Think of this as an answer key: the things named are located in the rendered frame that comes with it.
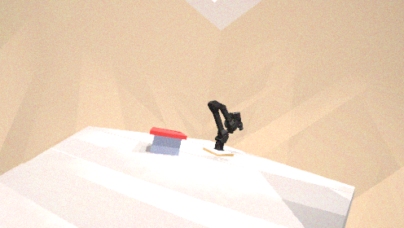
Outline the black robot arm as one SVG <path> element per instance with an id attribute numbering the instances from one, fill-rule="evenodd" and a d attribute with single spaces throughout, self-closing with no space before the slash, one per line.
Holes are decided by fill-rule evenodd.
<path id="1" fill-rule="evenodd" d="M 219 114 L 219 109 L 222 112 L 222 115 L 225 118 L 224 121 L 224 126 L 228 128 L 229 130 L 236 131 L 237 128 L 239 128 L 239 131 L 244 129 L 243 128 L 243 123 L 241 121 L 241 116 L 240 112 L 234 112 L 232 114 L 233 120 L 231 119 L 231 116 L 229 112 L 226 109 L 226 105 L 219 103 L 216 100 L 209 101 L 208 103 L 209 110 L 213 113 L 214 120 L 217 125 L 217 136 L 215 137 L 216 143 L 214 149 L 218 151 L 225 151 L 223 150 L 224 148 L 224 143 L 226 143 L 227 139 L 229 138 L 228 130 L 224 129 L 223 124 L 222 124 L 222 119 Z"/>

